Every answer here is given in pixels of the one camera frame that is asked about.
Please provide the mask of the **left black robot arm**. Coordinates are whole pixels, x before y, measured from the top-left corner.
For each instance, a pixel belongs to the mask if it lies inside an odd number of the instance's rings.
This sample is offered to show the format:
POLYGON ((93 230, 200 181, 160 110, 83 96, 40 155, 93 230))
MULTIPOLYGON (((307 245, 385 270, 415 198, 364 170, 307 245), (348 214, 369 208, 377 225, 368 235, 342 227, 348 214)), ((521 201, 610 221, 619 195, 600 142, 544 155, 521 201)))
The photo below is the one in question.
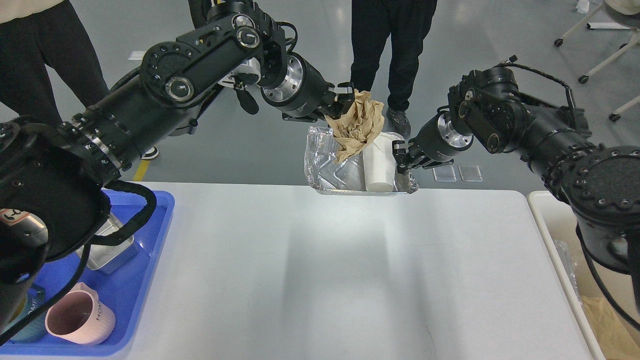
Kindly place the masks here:
POLYGON ((289 22, 253 0, 192 0, 194 30, 155 44, 108 96, 51 126, 21 116, 1 125, 1 208, 39 219, 46 235, 1 226, 1 342, 71 290, 92 245, 121 244, 157 206, 155 194, 121 173, 180 126, 196 121, 231 78, 242 109, 258 112, 246 87, 287 121, 334 120, 354 85, 327 82, 301 55, 289 22))

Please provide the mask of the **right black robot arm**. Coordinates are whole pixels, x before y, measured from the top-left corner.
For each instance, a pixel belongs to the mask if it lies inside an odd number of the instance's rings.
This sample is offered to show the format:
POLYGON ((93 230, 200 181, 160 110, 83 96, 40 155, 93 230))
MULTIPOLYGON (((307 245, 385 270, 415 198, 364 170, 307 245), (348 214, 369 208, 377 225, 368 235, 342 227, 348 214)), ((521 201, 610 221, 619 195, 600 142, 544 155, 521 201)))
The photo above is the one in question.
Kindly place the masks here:
POLYGON ((634 303, 640 282, 640 155, 638 146, 590 142, 583 109, 566 82, 517 63, 512 55, 486 70, 472 70, 451 86, 448 103, 418 134, 391 144, 398 173, 451 165, 478 141, 490 154, 515 153, 577 219, 576 235, 602 294, 633 328, 639 323, 606 289, 595 264, 629 275, 634 303), (562 86, 566 105, 521 92, 513 68, 562 86))

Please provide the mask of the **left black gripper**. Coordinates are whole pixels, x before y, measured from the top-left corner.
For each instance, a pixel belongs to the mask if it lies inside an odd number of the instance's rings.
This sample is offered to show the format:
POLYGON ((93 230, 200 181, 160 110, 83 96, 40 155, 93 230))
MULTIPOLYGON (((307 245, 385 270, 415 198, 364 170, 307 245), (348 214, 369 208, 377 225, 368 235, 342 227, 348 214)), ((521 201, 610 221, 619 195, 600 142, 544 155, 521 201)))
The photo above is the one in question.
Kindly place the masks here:
POLYGON ((301 55, 286 56, 286 74, 274 88, 261 88, 265 102, 282 112, 286 121, 315 123, 340 119, 355 100, 354 84, 327 82, 301 55))

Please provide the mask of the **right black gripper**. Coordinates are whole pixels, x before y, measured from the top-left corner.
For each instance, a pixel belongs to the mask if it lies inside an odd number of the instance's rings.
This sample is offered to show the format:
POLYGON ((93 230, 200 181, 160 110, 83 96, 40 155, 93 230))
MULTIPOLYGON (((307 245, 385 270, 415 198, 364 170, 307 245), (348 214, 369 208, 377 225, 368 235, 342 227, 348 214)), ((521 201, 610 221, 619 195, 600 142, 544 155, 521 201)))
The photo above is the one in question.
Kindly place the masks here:
POLYGON ((422 126, 413 142, 393 140, 391 152, 396 158, 397 173, 406 174, 421 167, 426 169, 450 164, 459 153, 470 149, 473 141, 472 134, 464 134, 454 128, 450 112, 444 111, 422 126))

